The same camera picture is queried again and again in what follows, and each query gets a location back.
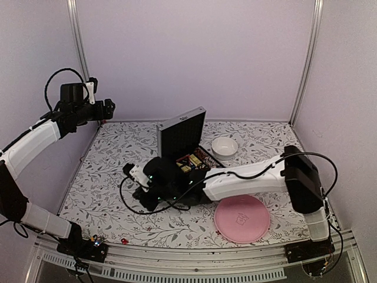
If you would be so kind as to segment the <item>aluminium poker set case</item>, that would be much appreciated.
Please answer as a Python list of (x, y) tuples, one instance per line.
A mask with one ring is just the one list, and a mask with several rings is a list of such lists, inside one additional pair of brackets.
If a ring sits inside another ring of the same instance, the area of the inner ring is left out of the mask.
[(203, 148), (200, 142), (205, 116), (206, 109), (200, 106), (169, 120), (158, 122), (156, 125), (158, 155), (172, 160), (180, 168), (181, 166), (176, 163), (178, 159), (194, 154), (198, 147)]

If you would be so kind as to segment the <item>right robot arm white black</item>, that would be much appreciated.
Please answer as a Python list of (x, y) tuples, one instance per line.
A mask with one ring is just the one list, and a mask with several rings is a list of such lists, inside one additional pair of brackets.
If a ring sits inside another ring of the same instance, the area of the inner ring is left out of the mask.
[(151, 213), (161, 201), (196, 206), (255, 193), (286, 192), (294, 211), (303, 215), (309, 229), (305, 252), (317, 257), (327, 248), (330, 226), (325, 211), (327, 194), (309, 156), (328, 159), (319, 153), (286, 146), (282, 154), (243, 166), (193, 169), (186, 173), (176, 162), (155, 157), (143, 167), (125, 169), (125, 173), (139, 185), (133, 197)]

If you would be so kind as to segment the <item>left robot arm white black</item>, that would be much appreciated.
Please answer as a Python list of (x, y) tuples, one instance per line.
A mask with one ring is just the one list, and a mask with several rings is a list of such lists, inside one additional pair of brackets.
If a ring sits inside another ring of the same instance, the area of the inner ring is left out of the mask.
[(40, 153), (79, 126), (112, 119), (115, 104), (110, 99), (95, 99), (97, 85), (94, 77), (61, 85), (57, 105), (49, 106), (36, 124), (1, 150), (1, 215), (5, 221), (54, 236), (75, 256), (88, 249), (81, 227), (31, 203), (16, 180)]

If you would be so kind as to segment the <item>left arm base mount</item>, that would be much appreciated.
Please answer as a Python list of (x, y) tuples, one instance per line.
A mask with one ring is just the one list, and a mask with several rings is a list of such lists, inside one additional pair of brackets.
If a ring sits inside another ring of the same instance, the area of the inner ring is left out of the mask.
[(89, 239), (83, 239), (81, 235), (71, 235), (67, 239), (59, 239), (57, 251), (79, 259), (104, 263), (108, 245), (103, 236), (94, 235)]

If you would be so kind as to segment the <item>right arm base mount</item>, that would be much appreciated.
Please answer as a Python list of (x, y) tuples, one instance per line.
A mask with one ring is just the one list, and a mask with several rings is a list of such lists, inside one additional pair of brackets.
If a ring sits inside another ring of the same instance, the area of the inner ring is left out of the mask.
[(335, 252), (335, 247), (329, 238), (320, 242), (307, 240), (290, 243), (284, 246), (284, 250), (288, 263), (294, 263), (332, 254)]

